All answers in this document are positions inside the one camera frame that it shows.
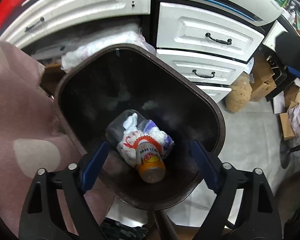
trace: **white tile floor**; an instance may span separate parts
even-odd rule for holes
[[[265,98],[259,102],[248,102],[238,113],[227,110],[223,102],[218,103],[226,123],[226,140],[219,155],[222,162],[230,162],[235,168],[252,171],[261,168],[275,192],[286,175],[295,170],[293,157],[287,169],[280,163],[279,146],[282,138],[278,115],[273,114],[272,103]],[[237,192],[229,220],[234,223],[242,192]],[[167,210],[171,220],[179,225],[201,226],[209,212],[215,194],[204,181],[183,202]],[[131,207],[121,208],[124,203],[117,200],[108,217],[128,226],[146,222],[146,212]]]

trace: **beige patch on fabric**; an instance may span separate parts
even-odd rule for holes
[[[58,148],[45,140],[17,139],[13,142],[13,149],[22,172],[30,178],[40,168],[54,171],[60,164]]]

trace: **blue object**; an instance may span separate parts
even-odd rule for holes
[[[108,157],[108,152],[108,143],[104,141],[98,151],[92,157],[87,168],[82,173],[81,190],[83,193],[86,193],[88,190],[92,189],[98,177],[99,171]]]
[[[296,70],[293,67],[287,66],[288,70],[291,74],[294,74],[295,76],[297,76],[298,78],[300,78],[300,71]]]
[[[208,153],[207,150],[196,140],[191,142],[191,153],[199,167],[207,187],[213,190],[214,193],[218,194],[220,189],[219,175],[207,156],[207,154],[211,153]]]
[[[227,9],[229,9],[229,10],[231,10],[231,11],[234,11],[234,12],[236,12],[236,13],[238,13],[238,14],[244,16],[244,17],[246,17],[247,19],[249,19],[249,20],[255,22],[255,20],[252,19],[251,17],[249,17],[248,15],[246,15],[246,14],[244,14],[244,13],[242,13],[242,12],[240,12],[240,11],[238,11],[238,10],[236,10],[236,9],[234,9],[234,8],[232,8],[232,7],[230,7],[230,6],[227,6],[227,5],[225,5],[225,4],[221,3],[221,2],[217,2],[217,1],[215,1],[215,0],[204,0],[204,1],[212,2],[212,3],[214,3],[214,4],[220,5],[220,6],[224,7],[224,8],[227,8]]]

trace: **trash can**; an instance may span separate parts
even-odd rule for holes
[[[163,61],[131,44],[105,48],[64,76],[54,106],[81,154],[96,152],[106,140],[108,124],[127,109],[153,120],[171,136],[175,145],[164,161],[162,181],[145,183],[115,149],[99,174],[120,200],[143,210],[172,207],[202,181],[190,141],[198,140],[218,155],[225,140],[217,104]]]

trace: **gray floor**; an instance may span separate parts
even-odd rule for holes
[[[293,160],[288,168],[281,168],[279,145],[282,138],[280,120],[273,114],[272,104],[263,98],[259,102],[248,102],[238,113],[229,112],[223,102],[218,103],[226,123],[226,140],[219,155],[222,162],[230,162],[235,168],[252,171],[261,168],[275,192],[286,175],[293,170]],[[241,191],[237,191],[229,216],[235,221]],[[199,227],[204,221],[215,199],[205,182],[201,182],[183,202],[167,210],[171,220],[178,225]],[[108,217],[129,225],[139,226],[147,221],[146,213],[135,210],[116,200]]]

